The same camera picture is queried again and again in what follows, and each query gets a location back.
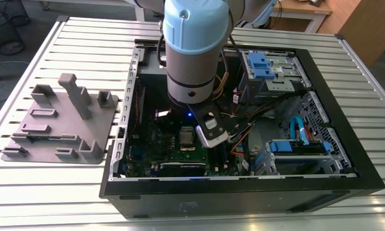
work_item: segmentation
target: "metal workbench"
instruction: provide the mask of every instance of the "metal workbench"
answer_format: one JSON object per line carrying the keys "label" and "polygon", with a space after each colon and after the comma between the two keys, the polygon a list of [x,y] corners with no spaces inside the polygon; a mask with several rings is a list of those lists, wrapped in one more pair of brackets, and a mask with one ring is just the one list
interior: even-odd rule
{"label": "metal workbench", "polygon": [[[30,91],[35,84],[50,84],[61,90],[59,74],[74,73],[77,85],[85,86],[89,93],[106,89],[122,99],[134,39],[158,39],[158,36],[157,23],[89,18],[55,22],[0,111],[0,150],[33,102]],[[331,35],[282,31],[235,29],[233,37],[239,44],[310,51],[385,181],[385,92],[349,45]],[[109,202],[98,198],[103,164],[17,163],[0,159],[0,228],[385,230],[385,190],[307,214],[126,221]]]}

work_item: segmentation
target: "gray plastic post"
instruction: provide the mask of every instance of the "gray plastic post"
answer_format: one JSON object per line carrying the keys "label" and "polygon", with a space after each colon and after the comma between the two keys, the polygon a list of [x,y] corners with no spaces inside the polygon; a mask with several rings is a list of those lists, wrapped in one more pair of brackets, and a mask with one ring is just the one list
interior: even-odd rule
{"label": "gray plastic post", "polygon": [[7,157],[25,157],[27,155],[27,151],[17,144],[5,147],[1,152]]}
{"label": "gray plastic post", "polygon": [[78,153],[85,159],[97,159],[102,155],[103,151],[95,141],[93,141],[89,146],[85,140],[81,140]]}
{"label": "gray plastic post", "polygon": [[31,91],[31,98],[34,99],[38,105],[50,105],[50,101],[47,99],[49,96],[55,95],[49,85],[39,85],[34,86]]}
{"label": "gray plastic post", "polygon": [[115,106],[113,96],[110,95],[110,92],[105,90],[98,92],[97,102],[101,108],[113,108]]}
{"label": "gray plastic post", "polygon": [[79,89],[79,92],[81,92],[81,96],[82,96],[82,98],[85,100],[85,103],[87,105],[90,105],[90,96],[87,94],[87,89],[85,87],[78,87],[78,89]]}
{"label": "gray plastic post", "polygon": [[79,117],[82,119],[90,118],[90,111],[87,110],[87,104],[85,101],[85,98],[81,95],[81,91],[75,85],[77,77],[74,74],[61,74],[58,78],[58,84],[63,87],[66,90],[66,93],[69,95],[70,103],[74,106]]}
{"label": "gray plastic post", "polygon": [[78,154],[71,148],[55,148],[55,156],[59,159],[77,159]]}

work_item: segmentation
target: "yellow wire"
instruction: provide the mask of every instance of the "yellow wire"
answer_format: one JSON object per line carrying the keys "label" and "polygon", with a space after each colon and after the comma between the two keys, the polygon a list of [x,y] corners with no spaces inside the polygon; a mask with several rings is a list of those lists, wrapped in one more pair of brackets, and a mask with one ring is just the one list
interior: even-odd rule
{"label": "yellow wire", "polygon": [[221,97],[221,95],[222,95],[222,92],[223,92],[223,88],[221,89],[221,92],[219,92],[219,94],[217,95],[217,97],[215,97],[215,98],[213,98],[211,100],[215,100],[215,99],[218,99],[218,98]]}
{"label": "yellow wire", "polygon": [[217,79],[219,81],[219,84],[221,84],[222,80],[221,80],[221,78],[219,78],[219,76],[217,74],[215,74],[215,77],[217,77]]}

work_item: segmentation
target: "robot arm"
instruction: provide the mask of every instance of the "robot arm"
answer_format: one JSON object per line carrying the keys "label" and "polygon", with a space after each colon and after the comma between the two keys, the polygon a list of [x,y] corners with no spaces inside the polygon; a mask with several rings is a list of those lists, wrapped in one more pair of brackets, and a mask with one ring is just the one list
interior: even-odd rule
{"label": "robot arm", "polygon": [[167,93],[193,112],[197,135],[211,148],[227,139],[210,100],[218,56],[235,23],[263,24],[277,0],[126,0],[163,13]]}

